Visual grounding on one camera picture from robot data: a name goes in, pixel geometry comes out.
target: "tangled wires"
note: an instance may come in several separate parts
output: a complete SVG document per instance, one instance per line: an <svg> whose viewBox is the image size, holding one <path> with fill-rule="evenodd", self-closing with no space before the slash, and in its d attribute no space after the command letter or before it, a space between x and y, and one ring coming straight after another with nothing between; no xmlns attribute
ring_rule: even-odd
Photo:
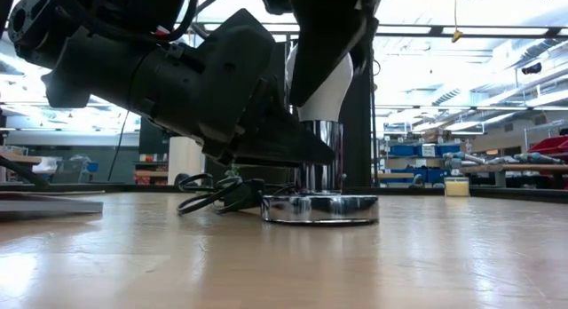
<svg viewBox="0 0 568 309"><path fill-rule="evenodd" d="M199 186L195 181L207 182ZM249 179L243 181L241 177L229 177L213 184L213 176L202 173L194 176L179 174L176 176L175 186L185 193L206 193L189 198L177 206L179 216L194 212L209 205L213 206L216 214L222 215L231 211L254 208L261 205L265 194L282 194L293 190L293 184L271 185L265 184L262 179ZM224 206L217 206L215 202L223 202Z"/></svg>

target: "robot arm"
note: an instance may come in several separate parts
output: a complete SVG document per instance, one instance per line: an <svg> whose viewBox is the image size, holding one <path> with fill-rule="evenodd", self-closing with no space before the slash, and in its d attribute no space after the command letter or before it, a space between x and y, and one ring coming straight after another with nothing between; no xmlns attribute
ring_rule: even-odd
<svg viewBox="0 0 568 309"><path fill-rule="evenodd" d="M284 108L276 82L264 73L274 44L270 33L240 10L198 48L171 43L195 13L197 0L190 0L174 30L183 1L21 0L10 16L9 37L21 58L52 69L43 78L52 107L84 107L96 94L196 139L204 154L224 164L333 161L333 151ZM264 1L269 11L284 4ZM310 12L317 0L288 2L302 30L294 105L305 103L348 52L355 68L365 66L367 55L357 56L357 46L368 44L363 37L375 32L373 11L365 7L374 0L339 1L327 8L348 16L339 35L324 34L333 23L325 25L322 15ZM371 3L353 9L360 2ZM330 37L330 47L317 51Z"/></svg>

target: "ceiling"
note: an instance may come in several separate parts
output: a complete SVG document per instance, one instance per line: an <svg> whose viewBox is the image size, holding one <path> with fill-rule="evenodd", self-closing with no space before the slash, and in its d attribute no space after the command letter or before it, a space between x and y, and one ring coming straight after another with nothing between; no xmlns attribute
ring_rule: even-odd
<svg viewBox="0 0 568 309"><path fill-rule="evenodd" d="M565 12L563 13L567 7L568 0L383 0L376 16L382 24L453 25L457 19L459 26L564 26L568 24ZM218 0L203 11L198 20L223 21L240 8L248 9L261 22L295 22L292 15L268 14L261 0ZM377 37L374 48L380 72L375 65L375 103L379 106L428 106L433 103L475 106L483 101L491 102L488 99L502 95L518 84L530 83L547 72L562 69L566 62L564 56L568 55L565 45L558 44L556 51L544 52L535 60L546 64L542 73L521 77L517 75L516 78L518 68L507 67L507 62L515 56L511 52L522 53L523 48L530 44L534 42L462 38L452 44L448 38ZM83 119L83 122L90 122L93 130L120 129L125 112L102 99L92 99L90 106L81 110L49 108L40 80L41 75L47 71L17 59L5 37L0 42L0 69L1 66L5 70L0 73L0 100L11 101L10 107L3 106L9 115L33 117L34 119L28 120L41 127L50 126L49 128L84 126L85 123L79 122L75 117L88 116L90 119ZM546 91L553 92L563 86L561 82L549 83L545 87ZM521 100L527 101L541 95L545 94L533 87L525 91ZM507 106L522 104L518 94L503 101L505 100L508 101ZM449 115L462 119L467 113L468 111L463 113L457 109L377 110L377 114L381 116L380 122L389 123L393 128L399 128L401 123L416 126L439 121ZM127 130L136 130L138 123L139 118L132 115Z"/></svg>

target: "workbench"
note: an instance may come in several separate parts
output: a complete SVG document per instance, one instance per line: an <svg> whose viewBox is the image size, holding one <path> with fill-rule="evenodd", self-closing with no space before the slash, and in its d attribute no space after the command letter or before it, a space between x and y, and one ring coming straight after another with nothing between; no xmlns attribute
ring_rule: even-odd
<svg viewBox="0 0 568 309"><path fill-rule="evenodd" d="M381 196L374 226L184 217L188 194L0 222L2 308L568 308L568 205Z"/></svg>
<svg viewBox="0 0 568 309"><path fill-rule="evenodd" d="M497 187L507 187L507 171L540 171L550 173L554 179L555 189L564 189L564 175L568 174L568 165L552 164L495 164L480 165L471 167L461 167L463 174L493 172L495 174L495 185Z"/></svg>

